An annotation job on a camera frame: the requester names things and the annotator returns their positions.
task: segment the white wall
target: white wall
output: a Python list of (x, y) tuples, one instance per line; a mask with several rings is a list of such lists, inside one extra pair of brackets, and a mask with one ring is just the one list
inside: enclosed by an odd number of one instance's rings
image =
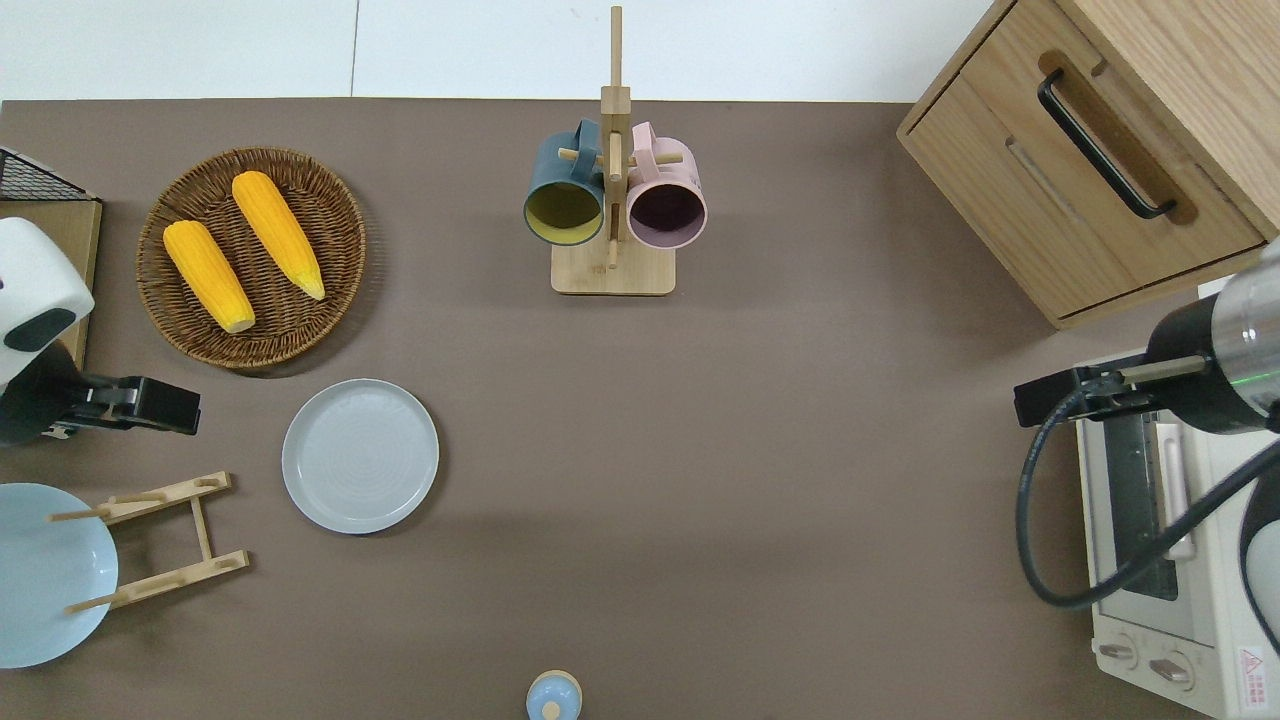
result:
[[(0, 0), (0, 99), (577, 97), (608, 0)], [(628, 0), (637, 99), (913, 101), (989, 0)]]

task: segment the wicker basket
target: wicker basket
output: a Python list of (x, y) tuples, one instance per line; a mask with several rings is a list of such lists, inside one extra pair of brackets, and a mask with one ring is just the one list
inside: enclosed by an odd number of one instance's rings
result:
[[(266, 173), (311, 241), (325, 299), (312, 300), (275, 266), (232, 199), (232, 179)], [(257, 322), (228, 334), (196, 300), (164, 250), (164, 229), (200, 220), (239, 278)], [(320, 342), (351, 307), (365, 272), (365, 220), (347, 186), (312, 158), (248, 147), (210, 158), (160, 196), (138, 240), (138, 292), (160, 334), (186, 355), (228, 369), (276, 365)]]

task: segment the black cable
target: black cable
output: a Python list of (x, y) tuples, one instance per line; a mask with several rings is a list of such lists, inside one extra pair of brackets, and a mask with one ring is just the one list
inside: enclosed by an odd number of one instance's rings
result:
[(1169, 548), (1174, 547), (1187, 533), (1203, 523), (1204, 518), (1208, 518), (1224, 502), (1230, 500), (1233, 495), (1248, 486), (1258, 475), (1280, 468), (1280, 441), (1276, 441), (1244, 461), (1243, 465), (1224, 478), (1222, 482), (1204, 493), (1204, 497), (1192, 503), (1187, 512), (1169, 525), (1164, 533), (1148, 541), (1133, 557), (1116, 568), (1114, 575), (1075, 594), (1053, 592), (1041, 579), (1039, 571), (1036, 569), (1036, 560), (1032, 557), (1029, 527), (1032, 475), (1036, 471), (1036, 464), (1039, 461), (1041, 452), (1044, 450), (1048, 434), (1066, 419), (1082, 400), (1097, 389), (1100, 384), (1097, 380), (1083, 383), (1053, 407), (1053, 411), (1041, 424), (1036, 438), (1032, 439), (1032, 446), (1027, 451), (1027, 461), (1023, 462), (1021, 479), (1018, 484), (1018, 512), (1014, 523), (1018, 534), (1018, 559), (1023, 564), (1023, 574), (1027, 575), (1027, 582), (1030, 583), (1032, 589), (1036, 591), (1036, 594), (1041, 600), (1052, 606), (1069, 610), (1085, 609), (1132, 583), (1135, 578), (1149, 570), (1151, 565), (1169, 552)]

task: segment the wooden cabinet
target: wooden cabinet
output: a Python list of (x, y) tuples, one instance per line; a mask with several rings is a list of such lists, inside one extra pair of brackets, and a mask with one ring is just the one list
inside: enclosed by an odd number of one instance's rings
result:
[(899, 138), (1066, 327), (1280, 225), (1280, 0), (998, 0)]

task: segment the warning label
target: warning label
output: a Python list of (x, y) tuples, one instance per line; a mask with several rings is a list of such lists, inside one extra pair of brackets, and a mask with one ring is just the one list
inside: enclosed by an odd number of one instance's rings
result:
[(1267, 666), (1262, 664), (1261, 647), (1240, 648), (1240, 705), (1245, 710), (1267, 707)]

